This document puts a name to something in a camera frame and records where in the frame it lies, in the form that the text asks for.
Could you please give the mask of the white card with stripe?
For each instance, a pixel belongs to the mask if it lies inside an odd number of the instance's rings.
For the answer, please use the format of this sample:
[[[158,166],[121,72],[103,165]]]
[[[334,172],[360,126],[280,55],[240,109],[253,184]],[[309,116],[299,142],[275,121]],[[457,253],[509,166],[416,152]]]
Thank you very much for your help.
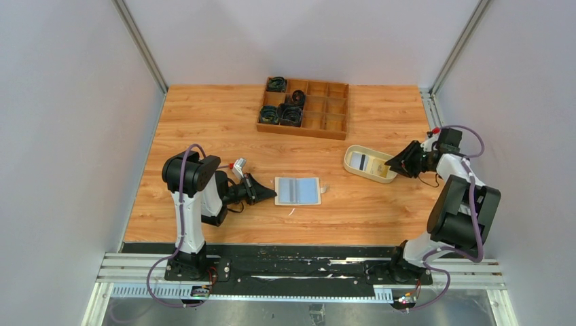
[[[365,153],[352,152],[349,165],[357,170],[366,171],[370,157]]]

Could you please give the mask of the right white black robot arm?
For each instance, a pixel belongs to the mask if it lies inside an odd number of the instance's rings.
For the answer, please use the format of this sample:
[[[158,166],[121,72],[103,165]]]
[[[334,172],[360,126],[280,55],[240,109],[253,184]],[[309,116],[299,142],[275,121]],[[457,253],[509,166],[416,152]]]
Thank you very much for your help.
[[[424,142],[412,141],[403,151],[386,161],[389,169],[408,178],[426,172],[444,181],[441,193],[429,215],[426,230],[395,247],[386,271],[398,283],[416,279],[431,269],[431,262],[456,253],[472,262],[484,258],[501,192],[480,181],[471,168],[472,154],[461,153],[463,131],[471,132],[485,150],[481,136],[461,125],[434,128]]]

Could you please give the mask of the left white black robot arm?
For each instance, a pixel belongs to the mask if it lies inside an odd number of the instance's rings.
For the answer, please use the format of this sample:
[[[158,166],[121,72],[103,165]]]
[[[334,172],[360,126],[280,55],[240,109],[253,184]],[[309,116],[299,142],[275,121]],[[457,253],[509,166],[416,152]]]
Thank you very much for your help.
[[[202,224],[220,226],[229,204],[254,205],[272,199],[277,193],[245,173],[244,158],[227,165],[238,183],[222,171],[220,157],[187,150],[169,158],[162,169],[162,180],[175,203],[177,239],[175,252],[168,257],[166,278],[197,280],[210,270]]]

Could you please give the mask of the white leather card holder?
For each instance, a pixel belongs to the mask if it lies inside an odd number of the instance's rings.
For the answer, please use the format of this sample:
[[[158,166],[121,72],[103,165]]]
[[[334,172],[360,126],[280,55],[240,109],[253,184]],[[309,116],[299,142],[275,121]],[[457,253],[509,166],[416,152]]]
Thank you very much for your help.
[[[276,177],[274,179],[277,206],[316,206],[322,203],[322,188],[318,177]]]

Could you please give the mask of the yellow beige card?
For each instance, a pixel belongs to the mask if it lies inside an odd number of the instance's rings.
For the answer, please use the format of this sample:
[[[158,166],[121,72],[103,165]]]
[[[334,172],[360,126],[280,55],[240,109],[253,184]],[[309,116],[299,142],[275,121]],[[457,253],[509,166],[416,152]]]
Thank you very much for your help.
[[[387,175],[389,173],[389,166],[386,165],[386,160],[381,160],[380,158],[374,158],[372,160],[370,173],[378,177],[387,178]]]

